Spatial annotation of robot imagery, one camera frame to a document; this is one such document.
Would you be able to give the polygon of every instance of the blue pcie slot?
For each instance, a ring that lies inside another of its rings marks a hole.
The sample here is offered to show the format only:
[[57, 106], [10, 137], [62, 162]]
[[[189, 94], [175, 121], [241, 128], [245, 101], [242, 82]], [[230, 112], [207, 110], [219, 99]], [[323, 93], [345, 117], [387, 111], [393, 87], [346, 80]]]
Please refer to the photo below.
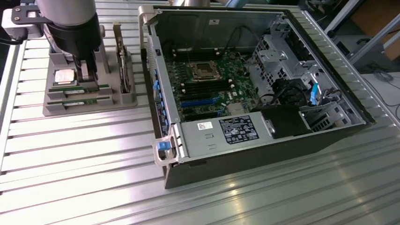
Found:
[[217, 100], [218, 100], [218, 98], [214, 97], [211, 99], [205, 99], [205, 100], [199, 100], [199, 101], [181, 102], [179, 107], [186, 108], [186, 107], [199, 106], [199, 105], [214, 105]]

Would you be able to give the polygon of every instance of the power supply label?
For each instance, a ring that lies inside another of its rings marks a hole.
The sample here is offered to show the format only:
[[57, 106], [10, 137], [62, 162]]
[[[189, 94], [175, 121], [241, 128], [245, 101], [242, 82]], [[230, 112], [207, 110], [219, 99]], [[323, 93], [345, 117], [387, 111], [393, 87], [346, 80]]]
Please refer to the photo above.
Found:
[[258, 139], [258, 134], [250, 116], [239, 116], [219, 120], [225, 140], [227, 144], [235, 144]]

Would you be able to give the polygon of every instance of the metal rail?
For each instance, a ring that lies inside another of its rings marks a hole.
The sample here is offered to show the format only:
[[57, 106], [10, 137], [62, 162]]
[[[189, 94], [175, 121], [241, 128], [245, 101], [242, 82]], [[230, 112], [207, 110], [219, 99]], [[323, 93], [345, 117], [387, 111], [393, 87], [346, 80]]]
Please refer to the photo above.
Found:
[[142, 4], [166, 2], [95, 0], [109, 50], [115, 44], [111, 23], [121, 22], [135, 71], [135, 108], [42, 117], [46, 40], [26, 41], [17, 58], [9, 57], [14, 71], [6, 78], [0, 134], [5, 153], [0, 224], [398, 222], [398, 129], [297, 7], [267, 6], [293, 12], [377, 125], [317, 154], [163, 190], [162, 171], [150, 151], [153, 133], [138, 55], [135, 9]]

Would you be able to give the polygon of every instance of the cpu socket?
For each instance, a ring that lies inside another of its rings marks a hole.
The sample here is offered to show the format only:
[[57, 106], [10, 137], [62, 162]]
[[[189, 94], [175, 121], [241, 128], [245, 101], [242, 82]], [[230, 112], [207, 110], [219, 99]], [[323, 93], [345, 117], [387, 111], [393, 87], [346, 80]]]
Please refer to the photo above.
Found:
[[191, 81], [209, 81], [219, 79], [219, 73], [213, 61], [190, 63], [189, 66], [193, 71]]

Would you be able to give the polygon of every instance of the blue tab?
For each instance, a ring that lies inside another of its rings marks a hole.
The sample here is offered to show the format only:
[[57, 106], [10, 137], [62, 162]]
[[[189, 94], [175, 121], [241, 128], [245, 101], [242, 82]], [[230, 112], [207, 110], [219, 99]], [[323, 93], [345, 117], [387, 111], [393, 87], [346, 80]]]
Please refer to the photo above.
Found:
[[159, 90], [159, 85], [158, 85], [158, 80], [155, 80], [153, 86], [151, 86], [153, 90]]
[[158, 142], [157, 143], [157, 151], [166, 151], [170, 149], [170, 143], [169, 142]]
[[318, 92], [318, 83], [314, 83], [313, 86], [311, 86], [311, 90], [310, 90], [310, 98], [309, 98], [309, 101], [313, 105], [317, 104], [317, 101], [314, 100], [314, 97], [317, 95], [317, 92]]

